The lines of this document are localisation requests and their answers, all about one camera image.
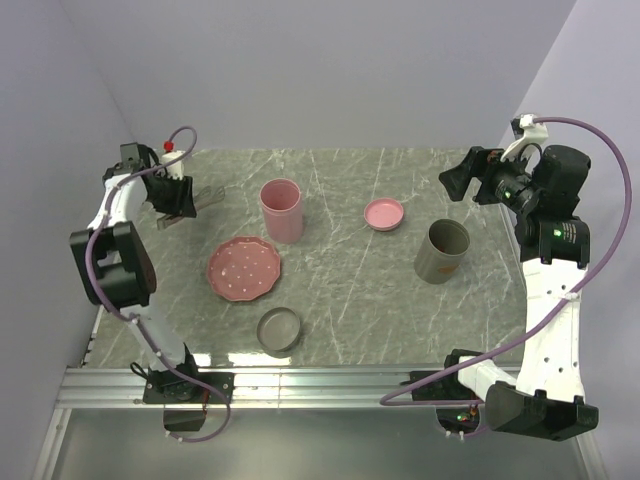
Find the metal tongs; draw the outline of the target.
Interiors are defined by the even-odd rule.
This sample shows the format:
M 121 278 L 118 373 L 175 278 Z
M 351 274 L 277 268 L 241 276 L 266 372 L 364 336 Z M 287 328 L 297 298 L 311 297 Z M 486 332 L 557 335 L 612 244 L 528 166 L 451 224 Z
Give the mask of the metal tongs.
M 203 188 L 197 195 L 193 197 L 194 211 L 193 218 L 197 216 L 197 212 L 216 203 L 223 201 L 225 198 L 225 188 L 223 186 L 217 187 L 213 190 L 210 186 Z M 159 217 L 156 221 L 156 227 L 158 230 L 164 230 L 171 225 L 174 225 L 181 220 L 187 218 L 186 214 L 183 215 L 169 215 L 165 214 Z

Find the tall grey cup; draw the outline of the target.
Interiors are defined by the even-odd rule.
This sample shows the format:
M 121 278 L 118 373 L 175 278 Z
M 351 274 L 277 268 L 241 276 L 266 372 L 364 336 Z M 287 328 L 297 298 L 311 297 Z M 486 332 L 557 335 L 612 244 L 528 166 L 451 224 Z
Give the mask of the tall grey cup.
M 435 245 L 446 247 L 438 251 Z M 439 219 L 431 224 L 414 259 L 416 275 L 426 283 L 446 283 L 461 265 L 470 246 L 466 228 L 450 219 Z

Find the grey round lid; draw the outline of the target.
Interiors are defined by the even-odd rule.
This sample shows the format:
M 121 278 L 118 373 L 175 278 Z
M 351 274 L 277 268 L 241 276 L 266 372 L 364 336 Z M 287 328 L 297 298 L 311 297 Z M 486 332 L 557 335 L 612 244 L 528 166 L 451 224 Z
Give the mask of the grey round lid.
M 281 356 L 299 343 L 302 336 L 302 322 L 294 310 L 276 307 L 260 318 L 256 336 L 267 354 Z

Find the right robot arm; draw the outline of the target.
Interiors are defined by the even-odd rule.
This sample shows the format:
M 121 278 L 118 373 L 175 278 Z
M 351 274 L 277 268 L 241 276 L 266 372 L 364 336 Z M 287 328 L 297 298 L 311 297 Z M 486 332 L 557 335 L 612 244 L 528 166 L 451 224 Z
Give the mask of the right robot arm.
M 493 359 L 481 359 L 446 370 L 441 386 L 455 400 L 474 392 L 493 431 L 563 441 L 599 423 L 579 370 L 581 295 L 574 289 L 590 262 L 590 231 L 574 210 L 591 160 L 572 147 L 552 145 L 539 151 L 528 172 L 526 159 L 505 160 L 503 153 L 475 146 L 439 180 L 450 199 L 460 201 L 478 179 L 474 202 L 501 204 L 516 215 L 527 295 L 520 372 L 511 377 Z

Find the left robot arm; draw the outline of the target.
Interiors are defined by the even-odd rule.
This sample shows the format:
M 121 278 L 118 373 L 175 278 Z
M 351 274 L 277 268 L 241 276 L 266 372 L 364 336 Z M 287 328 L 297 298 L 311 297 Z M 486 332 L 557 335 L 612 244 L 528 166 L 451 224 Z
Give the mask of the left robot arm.
M 144 203 L 171 219 L 196 215 L 183 152 L 172 141 L 163 150 L 157 155 L 144 144 L 121 145 L 120 162 L 103 176 L 98 213 L 69 243 L 89 301 L 122 320 L 146 352 L 148 368 L 132 363 L 131 370 L 161 400 L 190 402 L 203 379 L 157 305 L 156 272 L 134 225 Z

